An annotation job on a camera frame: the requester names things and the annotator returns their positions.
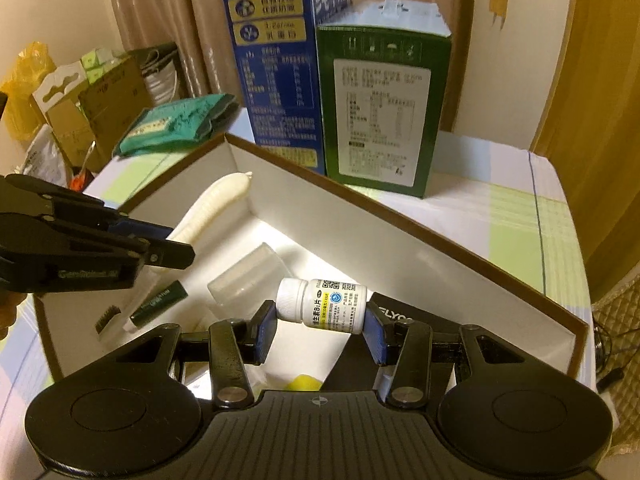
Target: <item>green tube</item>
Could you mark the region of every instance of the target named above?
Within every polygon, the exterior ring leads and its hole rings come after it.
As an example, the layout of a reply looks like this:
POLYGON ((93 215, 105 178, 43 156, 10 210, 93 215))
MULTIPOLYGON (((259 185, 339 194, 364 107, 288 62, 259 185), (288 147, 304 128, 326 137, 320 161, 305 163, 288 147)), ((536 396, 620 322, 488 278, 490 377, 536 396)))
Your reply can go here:
POLYGON ((186 297, 187 291, 178 280, 175 280, 165 290, 140 305, 129 319, 137 328, 142 328, 186 297))

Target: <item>toothbrush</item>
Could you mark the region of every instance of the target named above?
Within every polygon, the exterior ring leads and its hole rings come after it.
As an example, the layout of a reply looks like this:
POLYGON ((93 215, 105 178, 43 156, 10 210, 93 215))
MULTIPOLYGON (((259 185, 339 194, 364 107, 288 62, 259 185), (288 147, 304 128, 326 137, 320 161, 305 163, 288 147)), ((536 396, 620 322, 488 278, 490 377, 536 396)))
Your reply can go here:
MULTIPOLYGON (((251 172, 231 173, 219 178, 198 197, 167 239, 189 245, 196 243, 220 213, 248 194, 251 178, 251 172)), ((130 311, 148 298, 167 271, 164 267, 143 267, 126 307, 110 306, 95 324, 100 343, 108 349, 119 346, 122 336, 129 333, 125 327, 129 325, 130 311)))

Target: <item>pill bottle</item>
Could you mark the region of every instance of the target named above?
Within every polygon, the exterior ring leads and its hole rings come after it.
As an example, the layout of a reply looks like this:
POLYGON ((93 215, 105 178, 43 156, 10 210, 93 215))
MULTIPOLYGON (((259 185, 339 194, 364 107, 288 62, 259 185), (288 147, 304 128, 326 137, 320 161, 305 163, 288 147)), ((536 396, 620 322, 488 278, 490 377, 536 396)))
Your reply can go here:
POLYGON ((331 280, 284 278, 276 297, 278 318, 312 328, 359 334, 367 287, 331 280))

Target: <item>bottle cap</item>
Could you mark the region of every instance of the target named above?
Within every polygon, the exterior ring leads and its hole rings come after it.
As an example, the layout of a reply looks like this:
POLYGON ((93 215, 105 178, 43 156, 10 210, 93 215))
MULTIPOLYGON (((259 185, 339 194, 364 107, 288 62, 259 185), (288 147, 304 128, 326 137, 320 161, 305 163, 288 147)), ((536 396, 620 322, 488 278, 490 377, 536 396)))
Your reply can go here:
POLYGON ((278 287, 276 312, 278 318, 294 323, 302 322, 302 298, 306 289, 306 280, 283 278, 278 287))

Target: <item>table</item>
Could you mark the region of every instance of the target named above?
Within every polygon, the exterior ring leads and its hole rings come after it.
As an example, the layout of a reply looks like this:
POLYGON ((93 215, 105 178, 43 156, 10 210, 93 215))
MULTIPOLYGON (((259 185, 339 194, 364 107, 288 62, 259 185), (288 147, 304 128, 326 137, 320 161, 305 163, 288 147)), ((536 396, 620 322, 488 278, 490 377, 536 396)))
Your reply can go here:
MULTIPOLYGON (((253 140, 246 110, 228 131, 253 140)), ((87 193, 118 206, 186 152, 112 160, 87 193)), ((426 198, 353 187, 449 237, 546 294, 591 326, 574 223, 546 158, 488 140, 438 134, 426 198)), ((593 331, 578 380, 595 388, 593 331)), ((24 436, 26 407, 51 382, 33 305, 24 302, 0 342, 0 478, 42 471, 24 436)))

